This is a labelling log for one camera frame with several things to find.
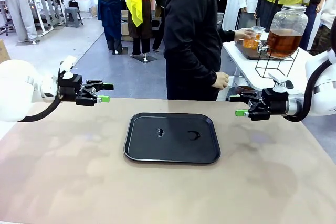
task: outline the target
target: cup of orange drink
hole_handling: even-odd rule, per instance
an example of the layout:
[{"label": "cup of orange drink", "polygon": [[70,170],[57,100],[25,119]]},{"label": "cup of orange drink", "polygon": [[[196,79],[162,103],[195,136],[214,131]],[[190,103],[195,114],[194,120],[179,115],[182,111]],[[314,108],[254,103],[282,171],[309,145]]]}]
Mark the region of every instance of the cup of orange drink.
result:
[{"label": "cup of orange drink", "polygon": [[265,31],[265,29],[261,26],[254,26],[252,27],[252,30],[256,33],[256,36],[251,39],[244,39],[243,47],[257,49],[261,38],[261,34],[263,33],[263,31]]}]

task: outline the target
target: glass beverage dispenser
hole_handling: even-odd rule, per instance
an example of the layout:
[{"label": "glass beverage dispenser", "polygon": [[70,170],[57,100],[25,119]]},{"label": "glass beverage dispenser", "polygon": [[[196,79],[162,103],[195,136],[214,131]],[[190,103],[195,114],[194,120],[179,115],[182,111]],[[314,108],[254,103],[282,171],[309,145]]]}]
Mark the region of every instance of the glass beverage dispenser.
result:
[{"label": "glass beverage dispenser", "polygon": [[298,49],[308,22],[305,11],[301,5],[283,6],[274,15],[266,42],[269,56],[284,59]]}]

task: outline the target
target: blue jeans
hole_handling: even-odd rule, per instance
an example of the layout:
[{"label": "blue jeans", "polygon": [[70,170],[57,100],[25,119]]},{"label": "blue jeans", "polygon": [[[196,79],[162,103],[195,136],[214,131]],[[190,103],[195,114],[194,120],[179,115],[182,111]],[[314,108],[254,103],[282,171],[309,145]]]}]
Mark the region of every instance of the blue jeans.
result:
[{"label": "blue jeans", "polygon": [[307,47],[308,47],[308,43],[310,40],[310,34],[311,34],[311,31],[313,30],[315,19],[316,19],[316,7],[317,7],[317,4],[310,4],[307,6],[307,9],[305,12],[305,14],[308,17],[308,23],[302,35],[302,39],[299,45],[299,47],[301,47],[303,50],[307,50]]}]

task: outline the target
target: orange liquid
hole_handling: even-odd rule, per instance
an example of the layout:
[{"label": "orange liquid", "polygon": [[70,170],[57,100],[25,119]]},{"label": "orange liquid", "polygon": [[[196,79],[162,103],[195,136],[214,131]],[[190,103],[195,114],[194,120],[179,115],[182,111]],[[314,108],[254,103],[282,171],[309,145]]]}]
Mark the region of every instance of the orange liquid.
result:
[{"label": "orange liquid", "polygon": [[245,48],[251,48],[251,49],[257,49],[259,42],[256,42],[260,40],[261,34],[257,34],[256,38],[253,39],[244,39],[243,41],[243,47]]},{"label": "orange liquid", "polygon": [[287,58],[298,49],[301,38],[291,29],[271,30],[267,38],[267,54],[277,59]]}]

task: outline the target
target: brown tabletop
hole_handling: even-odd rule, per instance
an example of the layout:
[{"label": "brown tabletop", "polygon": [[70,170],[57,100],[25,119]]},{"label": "brown tabletop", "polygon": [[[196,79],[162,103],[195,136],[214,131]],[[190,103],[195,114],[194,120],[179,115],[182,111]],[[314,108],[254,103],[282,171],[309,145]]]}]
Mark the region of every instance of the brown tabletop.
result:
[{"label": "brown tabletop", "polygon": [[[41,110],[45,104],[37,104]],[[112,99],[63,103],[0,141],[0,221],[31,224],[335,224],[336,167],[301,123],[236,118],[244,104]],[[208,166],[123,154],[140,112],[200,113],[222,150]]]}]

